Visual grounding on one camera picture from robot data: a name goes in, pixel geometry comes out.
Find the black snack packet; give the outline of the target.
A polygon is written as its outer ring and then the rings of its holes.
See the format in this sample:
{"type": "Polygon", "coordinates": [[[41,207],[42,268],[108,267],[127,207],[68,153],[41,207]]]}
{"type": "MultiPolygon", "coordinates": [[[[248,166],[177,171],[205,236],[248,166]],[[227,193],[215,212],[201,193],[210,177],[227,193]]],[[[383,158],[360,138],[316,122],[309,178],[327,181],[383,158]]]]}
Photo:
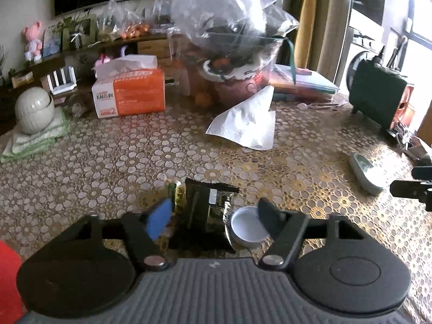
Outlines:
{"type": "Polygon", "coordinates": [[[233,199],[239,188],[226,183],[185,180],[185,207],[178,217],[170,249],[202,255],[205,252],[235,253],[229,235],[233,199]]]}

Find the green yellow candy packet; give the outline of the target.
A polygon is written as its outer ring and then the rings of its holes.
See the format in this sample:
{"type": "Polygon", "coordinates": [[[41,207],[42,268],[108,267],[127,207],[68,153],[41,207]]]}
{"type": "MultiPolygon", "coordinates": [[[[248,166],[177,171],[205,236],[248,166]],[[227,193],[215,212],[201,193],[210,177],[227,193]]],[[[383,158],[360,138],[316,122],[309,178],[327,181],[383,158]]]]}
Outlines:
{"type": "Polygon", "coordinates": [[[168,196],[173,201],[175,214],[183,214],[187,205],[186,186],[178,180],[168,179],[166,182],[168,196]]]}

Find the small round tin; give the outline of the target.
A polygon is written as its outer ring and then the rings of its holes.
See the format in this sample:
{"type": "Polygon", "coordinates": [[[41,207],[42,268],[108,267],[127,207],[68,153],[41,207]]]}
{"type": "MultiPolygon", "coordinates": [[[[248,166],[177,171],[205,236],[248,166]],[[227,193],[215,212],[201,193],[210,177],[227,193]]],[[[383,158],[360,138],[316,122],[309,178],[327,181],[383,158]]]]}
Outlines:
{"type": "Polygon", "coordinates": [[[229,230],[234,241],[248,249],[259,247],[269,237],[269,233],[259,219],[256,206],[237,209],[230,216],[229,230]]]}

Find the green radio box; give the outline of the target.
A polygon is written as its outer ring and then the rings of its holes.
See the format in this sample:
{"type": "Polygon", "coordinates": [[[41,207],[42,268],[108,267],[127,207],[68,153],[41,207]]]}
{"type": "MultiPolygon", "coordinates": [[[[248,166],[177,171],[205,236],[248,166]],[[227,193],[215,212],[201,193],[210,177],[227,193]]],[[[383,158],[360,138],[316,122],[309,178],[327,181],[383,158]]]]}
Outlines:
{"type": "Polygon", "coordinates": [[[349,88],[349,102],[354,112],[391,130],[402,121],[409,106],[414,86],[399,73],[371,60],[362,60],[349,88]]]}

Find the white paper sheet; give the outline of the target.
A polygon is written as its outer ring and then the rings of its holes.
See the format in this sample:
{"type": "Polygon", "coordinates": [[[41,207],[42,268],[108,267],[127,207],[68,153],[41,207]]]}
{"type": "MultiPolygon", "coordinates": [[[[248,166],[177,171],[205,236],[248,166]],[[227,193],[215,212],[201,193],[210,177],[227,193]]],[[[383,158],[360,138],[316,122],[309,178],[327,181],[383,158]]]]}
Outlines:
{"type": "Polygon", "coordinates": [[[245,148],[273,148],[276,112],[270,110],[275,88],[266,86],[249,99],[216,116],[206,134],[230,140],[245,148]]]}

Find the orange tissue box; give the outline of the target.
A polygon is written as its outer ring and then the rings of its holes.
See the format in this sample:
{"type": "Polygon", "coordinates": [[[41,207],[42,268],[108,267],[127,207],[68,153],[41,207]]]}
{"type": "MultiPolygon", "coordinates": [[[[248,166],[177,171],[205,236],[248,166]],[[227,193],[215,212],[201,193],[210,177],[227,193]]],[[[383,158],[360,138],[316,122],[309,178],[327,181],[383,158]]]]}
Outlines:
{"type": "Polygon", "coordinates": [[[92,96],[98,118],[166,109],[165,73],[156,56],[129,54],[98,65],[95,72],[92,96]]]}

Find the folded green white cloth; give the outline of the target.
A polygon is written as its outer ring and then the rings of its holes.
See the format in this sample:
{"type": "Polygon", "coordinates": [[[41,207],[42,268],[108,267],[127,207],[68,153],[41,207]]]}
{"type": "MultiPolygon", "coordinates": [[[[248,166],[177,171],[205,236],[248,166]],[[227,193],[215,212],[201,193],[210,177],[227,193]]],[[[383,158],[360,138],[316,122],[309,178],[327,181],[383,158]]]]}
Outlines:
{"type": "Polygon", "coordinates": [[[67,115],[61,107],[56,107],[52,122],[41,132],[27,135],[20,130],[13,130],[1,153],[1,163],[21,160],[46,151],[69,131],[70,122],[67,115]]]}

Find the orange fruit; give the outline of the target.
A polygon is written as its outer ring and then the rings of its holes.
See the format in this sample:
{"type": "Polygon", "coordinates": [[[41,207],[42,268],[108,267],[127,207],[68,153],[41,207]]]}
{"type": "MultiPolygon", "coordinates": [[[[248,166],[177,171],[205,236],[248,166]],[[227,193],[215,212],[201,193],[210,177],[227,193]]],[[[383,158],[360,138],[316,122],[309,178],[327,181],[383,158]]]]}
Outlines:
{"type": "Polygon", "coordinates": [[[208,92],[198,92],[195,96],[195,105],[202,109],[212,107],[214,104],[213,97],[208,92]]]}

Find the stack of colourful folders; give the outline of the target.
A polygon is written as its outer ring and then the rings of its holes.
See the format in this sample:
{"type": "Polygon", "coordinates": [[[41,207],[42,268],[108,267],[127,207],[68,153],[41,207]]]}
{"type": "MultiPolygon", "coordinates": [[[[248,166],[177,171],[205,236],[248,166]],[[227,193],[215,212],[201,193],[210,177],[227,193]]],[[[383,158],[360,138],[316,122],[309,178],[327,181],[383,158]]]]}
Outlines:
{"type": "Polygon", "coordinates": [[[269,85],[275,88],[275,93],[293,95],[306,102],[329,102],[339,90],[333,82],[316,71],[299,68],[295,71],[293,79],[291,67],[275,65],[269,75],[269,85]]]}

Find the red cardboard box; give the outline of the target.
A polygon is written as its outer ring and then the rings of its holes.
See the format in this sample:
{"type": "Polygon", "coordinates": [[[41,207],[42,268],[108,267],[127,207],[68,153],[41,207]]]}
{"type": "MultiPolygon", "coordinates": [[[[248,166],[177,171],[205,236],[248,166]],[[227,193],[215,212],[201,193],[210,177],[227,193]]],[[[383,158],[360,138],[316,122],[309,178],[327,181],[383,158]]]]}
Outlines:
{"type": "Polygon", "coordinates": [[[23,302],[16,285],[20,256],[0,242],[0,323],[15,323],[23,316],[23,302]]]}

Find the pink pot with fruit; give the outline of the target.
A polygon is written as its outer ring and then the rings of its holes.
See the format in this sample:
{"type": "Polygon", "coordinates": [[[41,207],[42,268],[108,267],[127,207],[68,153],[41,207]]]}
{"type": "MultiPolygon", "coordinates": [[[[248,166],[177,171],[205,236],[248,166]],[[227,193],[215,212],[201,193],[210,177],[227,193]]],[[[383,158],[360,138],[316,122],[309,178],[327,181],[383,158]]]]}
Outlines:
{"type": "Polygon", "coordinates": [[[266,87],[274,66],[275,59],[268,59],[234,68],[229,74],[223,75],[211,70],[210,60],[207,60],[198,67],[198,71],[211,83],[217,102],[228,109],[266,87]]]}

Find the grey round ceramic jar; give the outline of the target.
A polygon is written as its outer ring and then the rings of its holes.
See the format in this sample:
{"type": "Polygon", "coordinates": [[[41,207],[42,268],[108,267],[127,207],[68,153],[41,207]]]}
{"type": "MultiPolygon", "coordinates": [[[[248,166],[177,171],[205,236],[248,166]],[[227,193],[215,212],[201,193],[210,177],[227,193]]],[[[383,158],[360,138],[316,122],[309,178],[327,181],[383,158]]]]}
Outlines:
{"type": "Polygon", "coordinates": [[[15,117],[21,130],[34,135],[44,130],[54,118],[52,96],[41,87],[25,90],[15,103],[15,117]]]}

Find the white router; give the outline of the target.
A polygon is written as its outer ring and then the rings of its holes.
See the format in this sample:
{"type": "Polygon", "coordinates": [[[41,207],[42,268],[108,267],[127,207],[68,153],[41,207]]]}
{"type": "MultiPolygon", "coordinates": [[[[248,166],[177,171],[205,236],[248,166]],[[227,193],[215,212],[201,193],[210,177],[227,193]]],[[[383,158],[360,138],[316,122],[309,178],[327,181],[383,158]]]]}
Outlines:
{"type": "Polygon", "coordinates": [[[54,70],[46,75],[48,91],[53,95],[70,92],[77,87],[75,69],[72,66],[54,70]]]}

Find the pink backpack toy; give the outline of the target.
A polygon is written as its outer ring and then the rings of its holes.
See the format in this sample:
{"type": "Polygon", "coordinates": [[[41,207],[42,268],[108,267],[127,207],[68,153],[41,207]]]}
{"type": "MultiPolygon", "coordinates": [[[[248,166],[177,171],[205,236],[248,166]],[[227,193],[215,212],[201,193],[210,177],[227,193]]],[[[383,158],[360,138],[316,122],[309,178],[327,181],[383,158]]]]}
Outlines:
{"type": "Polygon", "coordinates": [[[111,61],[111,57],[110,56],[108,56],[105,53],[101,53],[101,55],[99,56],[99,58],[94,63],[95,65],[93,67],[93,70],[95,71],[100,65],[103,65],[103,64],[108,63],[110,61],[111,61]]]}

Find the wooden tv cabinet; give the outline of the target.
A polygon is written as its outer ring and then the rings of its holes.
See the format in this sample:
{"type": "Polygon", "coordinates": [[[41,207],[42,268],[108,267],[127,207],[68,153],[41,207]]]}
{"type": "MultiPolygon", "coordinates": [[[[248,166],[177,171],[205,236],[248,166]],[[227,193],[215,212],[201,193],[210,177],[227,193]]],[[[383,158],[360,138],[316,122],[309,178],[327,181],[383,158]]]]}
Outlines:
{"type": "Polygon", "coordinates": [[[145,34],[132,39],[96,42],[77,50],[65,50],[44,57],[35,63],[23,65],[20,69],[11,72],[9,79],[13,88],[17,89],[40,82],[41,77],[63,66],[80,67],[80,64],[84,64],[84,67],[92,68],[96,60],[103,59],[105,56],[115,59],[129,53],[149,54],[159,59],[168,59],[170,57],[168,38],[165,34],[145,34]]]}

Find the bag of oranges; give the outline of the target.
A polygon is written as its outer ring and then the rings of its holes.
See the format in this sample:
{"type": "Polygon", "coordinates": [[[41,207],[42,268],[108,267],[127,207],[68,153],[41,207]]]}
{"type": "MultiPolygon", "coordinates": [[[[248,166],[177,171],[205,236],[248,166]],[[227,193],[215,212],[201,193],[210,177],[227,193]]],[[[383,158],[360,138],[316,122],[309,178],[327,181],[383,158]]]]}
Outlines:
{"type": "Polygon", "coordinates": [[[133,39],[150,33],[150,25],[136,12],[125,10],[119,29],[122,39],[133,39]]]}

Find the pink plush bear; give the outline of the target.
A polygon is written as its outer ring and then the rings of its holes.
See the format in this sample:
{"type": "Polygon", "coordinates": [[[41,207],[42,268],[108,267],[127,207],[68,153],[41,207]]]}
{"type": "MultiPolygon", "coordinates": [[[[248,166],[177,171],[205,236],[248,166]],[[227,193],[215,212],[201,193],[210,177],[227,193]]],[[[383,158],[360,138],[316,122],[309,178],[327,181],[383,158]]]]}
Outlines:
{"type": "Polygon", "coordinates": [[[27,62],[36,62],[42,56],[42,41],[39,39],[41,22],[36,21],[31,26],[23,29],[23,35],[27,41],[24,58],[27,62]]]}

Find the yellow curtain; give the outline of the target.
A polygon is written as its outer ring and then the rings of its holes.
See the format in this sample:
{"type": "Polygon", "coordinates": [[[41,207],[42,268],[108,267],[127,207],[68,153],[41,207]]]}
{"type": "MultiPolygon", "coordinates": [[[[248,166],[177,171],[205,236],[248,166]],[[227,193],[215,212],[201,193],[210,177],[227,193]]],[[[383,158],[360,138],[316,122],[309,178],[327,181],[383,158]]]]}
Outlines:
{"type": "Polygon", "coordinates": [[[295,64],[299,68],[308,67],[315,16],[316,0],[302,0],[293,55],[295,64]]]}

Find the large clear plastic bag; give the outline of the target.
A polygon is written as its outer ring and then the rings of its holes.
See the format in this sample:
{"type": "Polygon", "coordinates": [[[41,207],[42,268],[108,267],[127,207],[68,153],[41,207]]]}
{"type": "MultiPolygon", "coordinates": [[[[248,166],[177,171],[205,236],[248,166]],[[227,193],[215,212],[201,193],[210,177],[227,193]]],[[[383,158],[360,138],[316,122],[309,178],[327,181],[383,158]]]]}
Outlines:
{"type": "Polygon", "coordinates": [[[269,63],[298,21],[278,0],[154,0],[174,33],[204,52],[217,73],[269,63]]]}

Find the photo frame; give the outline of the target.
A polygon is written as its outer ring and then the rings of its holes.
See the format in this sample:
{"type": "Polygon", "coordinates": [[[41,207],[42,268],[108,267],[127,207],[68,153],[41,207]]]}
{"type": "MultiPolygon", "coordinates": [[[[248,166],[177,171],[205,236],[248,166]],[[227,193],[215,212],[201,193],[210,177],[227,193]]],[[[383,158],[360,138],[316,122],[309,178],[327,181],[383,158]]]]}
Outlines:
{"type": "Polygon", "coordinates": [[[64,50],[77,50],[97,41],[97,16],[90,13],[63,19],[62,43],[64,50]]]}

